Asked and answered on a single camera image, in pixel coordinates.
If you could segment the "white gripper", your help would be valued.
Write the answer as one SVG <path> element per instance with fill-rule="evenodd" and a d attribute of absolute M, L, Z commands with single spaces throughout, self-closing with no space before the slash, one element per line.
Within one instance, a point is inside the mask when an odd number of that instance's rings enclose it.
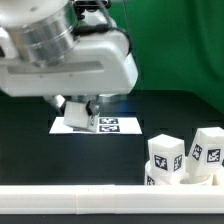
<path fill-rule="evenodd" d="M 126 36 L 118 31 L 80 37 L 61 65 L 39 68 L 18 58 L 0 59 L 0 90 L 14 97 L 44 96 L 64 114 L 62 96 L 127 94 L 136 84 L 138 71 Z M 91 99 L 85 106 L 90 125 L 100 114 Z"/>

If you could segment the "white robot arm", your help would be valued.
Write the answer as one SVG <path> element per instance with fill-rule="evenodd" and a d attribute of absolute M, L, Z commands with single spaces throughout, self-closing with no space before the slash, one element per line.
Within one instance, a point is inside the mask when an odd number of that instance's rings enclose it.
<path fill-rule="evenodd" d="M 138 78 L 113 0 L 0 0 L 0 90 L 41 96 L 69 126 L 99 117 L 98 98 L 128 94 Z"/>

